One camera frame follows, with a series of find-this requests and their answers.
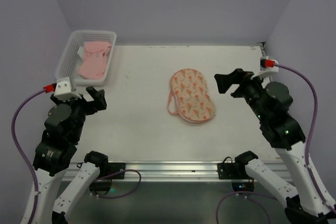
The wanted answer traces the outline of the floral mesh laundry bag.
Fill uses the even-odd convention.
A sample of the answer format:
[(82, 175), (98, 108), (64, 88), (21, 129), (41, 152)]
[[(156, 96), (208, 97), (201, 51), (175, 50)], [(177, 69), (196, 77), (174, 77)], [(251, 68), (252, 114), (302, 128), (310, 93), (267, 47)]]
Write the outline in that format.
[(198, 124), (208, 122), (215, 116), (215, 104), (200, 71), (186, 68), (172, 75), (167, 110), (171, 115)]

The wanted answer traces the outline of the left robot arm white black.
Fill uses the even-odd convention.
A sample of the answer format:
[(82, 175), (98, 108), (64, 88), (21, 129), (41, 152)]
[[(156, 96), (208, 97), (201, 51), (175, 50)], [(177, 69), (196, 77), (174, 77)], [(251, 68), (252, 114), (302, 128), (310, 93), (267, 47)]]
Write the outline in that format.
[(22, 223), (67, 223), (75, 204), (108, 163), (106, 155), (90, 152), (68, 187), (57, 194), (86, 117), (107, 108), (104, 90), (87, 87), (86, 91), (91, 101), (73, 92), (69, 99), (55, 94), (50, 97), (55, 105), (48, 112), (41, 142), (35, 149), (33, 186)]

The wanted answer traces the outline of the light green bra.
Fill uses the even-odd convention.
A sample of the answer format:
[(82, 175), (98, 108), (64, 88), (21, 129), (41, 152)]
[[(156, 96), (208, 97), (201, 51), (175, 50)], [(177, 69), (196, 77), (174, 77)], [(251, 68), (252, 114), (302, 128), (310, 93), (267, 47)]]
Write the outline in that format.
[(79, 57), (79, 60), (80, 60), (81, 62), (83, 62), (83, 54), (84, 54), (84, 51), (85, 51), (85, 49), (84, 49), (83, 46), (80, 46), (80, 47), (78, 48), (78, 50), (77, 50), (77, 56)]

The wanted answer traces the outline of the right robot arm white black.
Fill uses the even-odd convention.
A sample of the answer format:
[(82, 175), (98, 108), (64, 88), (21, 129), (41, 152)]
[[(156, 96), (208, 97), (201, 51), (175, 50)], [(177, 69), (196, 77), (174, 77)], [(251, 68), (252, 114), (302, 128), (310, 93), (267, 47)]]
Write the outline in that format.
[(235, 69), (214, 76), (219, 93), (236, 84), (233, 98), (243, 98), (259, 120), (263, 137), (282, 159), (293, 184), (286, 182), (255, 155), (235, 157), (235, 168), (258, 181), (282, 205), (290, 223), (328, 223), (335, 218), (335, 200), (328, 193), (307, 153), (308, 140), (289, 114), (293, 99), (280, 82), (262, 85), (253, 72)]

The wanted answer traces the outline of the pink bra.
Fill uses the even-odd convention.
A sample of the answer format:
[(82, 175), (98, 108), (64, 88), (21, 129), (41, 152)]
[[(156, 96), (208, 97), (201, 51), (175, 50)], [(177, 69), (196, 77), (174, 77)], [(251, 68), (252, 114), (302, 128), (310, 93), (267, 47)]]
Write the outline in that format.
[(88, 80), (103, 78), (112, 45), (107, 41), (86, 41), (83, 62), (77, 74)]

